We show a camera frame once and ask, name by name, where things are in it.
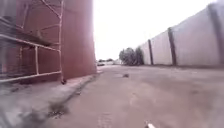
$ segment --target metal railing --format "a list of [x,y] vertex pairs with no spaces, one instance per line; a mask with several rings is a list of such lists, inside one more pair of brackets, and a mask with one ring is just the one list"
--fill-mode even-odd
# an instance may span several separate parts
[[[59,18],[59,24],[53,24],[47,27],[43,27],[40,30],[43,29],[48,29],[48,28],[52,28],[52,27],[59,27],[59,42],[57,43],[53,43],[53,44],[57,44],[58,49],[55,48],[51,48],[49,46],[45,46],[45,45],[41,45],[35,42],[31,42],[31,41],[26,41],[23,39],[19,39],[19,38],[15,38],[15,37],[11,37],[11,36],[7,36],[4,34],[0,34],[0,38],[2,39],[7,39],[7,40],[11,40],[13,41],[13,43],[21,43],[21,44],[25,44],[25,45],[29,45],[35,48],[35,70],[36,70],[36,74],[33,75],[27,75],[27,76],[20,76],[20,77],[15,77],[15,78],[6,78],[6,79],[0,79],[0,84],[1,83],[6,83],[6,82],[12,82],[12,81],[19,81],[19,80],[24,80],[24,79],[30,79],[30,78],[36,78],[36,77],[40,77],[40,76],[49,76],[49,75],[54,75],[54,74],[60,74],[61,75],[61,80],[63,82],[64,77],[63,77],[63,73],[62,73],[62,63],[61,63],[61,35],[62,35],[62,16],[63,16],[63,7],[64,7],[64,0],[61,0],[61,13],[58,14],[54,8],[51,7],[50,4],[48,4],[45,0],[40,0],[44,6],[46,6],[48,9],[50,9],[55,15],[57,15],[57,17]],[[50,51],[54,51],[54,52],[58,52],[58,56],[59,56],[59,71],[55,71],[55,72],[48,72],[48,73],[40,73],[39,72],[39,59],[38,59],[38,52],[39,52],[39,48],[43,48],[46,50],[50,50]]]

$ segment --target scaffolding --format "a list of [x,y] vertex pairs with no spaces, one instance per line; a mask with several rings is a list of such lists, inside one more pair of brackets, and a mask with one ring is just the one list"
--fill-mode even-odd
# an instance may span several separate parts
[[[18,43],[19,45],[28,45],[30,47],[34,47],[34,49],[35,49],[34,50],[35,51],[35,74],[13,77],[13,78],[0,79],[0,84],[1,83],[7,83],[7,82],[13,82],[13,81],[20,81],[20,80],[25,80],[25,79],[30,79],[30,78],[36,78],[36,77],[40,77],[40,76],[55,75],[55,74],[59,74],[61,76],[61,82],[62,83],[64,82],[64,77],[63,77],[63,73],[62,73],[62,63],[61,63],[61,43],[62,43],[61,35],[62,35],[62,16],[63,16],[63,10],[64,10],[63,9],[64,0],[58,0],[58,1],[60,1],[60,4],[61,4],[60,5],[60,14],[53,8],[54,5],[48,4],[48,2],[45,1],[45,0],[38,0],[38,1],[41,2],[44,6],[46,6],[50,11],[52,11],[59,19],[59,24],[56,24],[56,25],[53,24],[53,25],[50,25],[50,26],[45,26],[45,27],[40,29],[40,30],[43,30],[43,29],[48,29],[48,28],[51,28],[51,27],[59,27],[58,42],[57,43],[52,43],[52,44],[56,45],[58,48],[52,48],[50,46],[40,44],[40,43],[37,43],[37,42],[27,41],[27,40],[23,40],[23,39],[20,39],[20,38],[13,37],[13,36],[0,34],[1,39],[6,39],[6,40],[11,41],[11,42],[8,42],[8,43]],[[25,14],[24,18],[26,18],[26,16],[27,16],[27,11],[29,10],[28,8],[26,8],[26,14]],[[23,29],[24,28],[24,23],[22,24],[22,26],[15,26],[15,27],[19,27],[19,28]],[[39,48],[43,48],[45,50],[58,53],[58,56],[59,56],[59,62],[58,62],[59,63],[59,71],[47,72],[47,73],[40,73],[39,72],[39,58],[38,58]]]

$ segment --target dirt path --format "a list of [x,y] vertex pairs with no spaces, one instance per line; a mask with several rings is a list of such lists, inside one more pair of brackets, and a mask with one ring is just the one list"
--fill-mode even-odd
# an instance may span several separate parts
[[[224,71],[111,67],[46,128],[223,128]],[[128,73],[129,78],[122,77]]]

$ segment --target concrete wall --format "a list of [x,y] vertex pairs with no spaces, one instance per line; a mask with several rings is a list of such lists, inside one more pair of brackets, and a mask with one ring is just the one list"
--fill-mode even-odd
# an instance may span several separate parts
[[152,38],[151,46],[154,64],[224,66],[224,5],[220,1],[208,5],[194,16]]
[[219,21],[218,24],[218,29],[219,31],[219,35],[220,36],[220,44],[219,47],[221,47],[221,59],[222,59],[222,63],[224,63],[224,0],[223,0],[223,4],[216,4],[215,6],[215,11],[217,12],[217,20]]
[[150,49],[149,49],[149,42],[145,42],[140,46],[142,53],[143,53],[143,60],[145,65],[151,65],[151,58],[150,58]]
[[154,64],[172,64],[172,55],[167,31],[151,39],[151,45]]
[[178,65],[219,65],[219,53],[208,9],[173,27]]

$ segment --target wall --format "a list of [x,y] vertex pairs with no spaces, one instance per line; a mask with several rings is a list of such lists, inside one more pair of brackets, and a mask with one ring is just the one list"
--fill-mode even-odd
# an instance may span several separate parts
[[167,31],[151,39],[151,45],[154,64],[172,64],[172,55]]
[[223,4],[216,4],[215,6],[215,11],[217,12],[217,20],[219,21],[217,29],[219,30],[219,35],[220,36],[220,44],[219,47],[221,47],[221,52],[220,56],[222,57],[222,63],[224,63],[224,0]]
[[62,25],[62,63],[65,78],[96,73],[92,0],[66,0]]
[[145,65],[151,65],[151,58],[150,58],[150,49],[149,49],[149,42],[145,42],[140,46],[142,53],[143,53],[143,60]]
[[[1,0],[0,18],[15,24],[27,34],[52,43],[50,46],[52,48],[59,49],[60,47],[55,43],[61,42],[61,60],[59,53],[39,48],[40,73],[58,71],[61,62],[65,79],[94,74],[96,73],[96,64],[92,0],[64,1],[62,26],[59,25],[59,17],[43,5],[40,0]],[[52,8],[59,15],[61,14],[60,0],[46,0],[46,2],[53,6]],[[56,80],[58,75],[45,76],[33,81],[38,82],[47,79]]]
[[219,65],[217,39],[208,9],[173,27],[178,65]]
[[208,5],[194,16],[152,38],[151,46],[154,64],[223,67],[224,5],[219,2]]

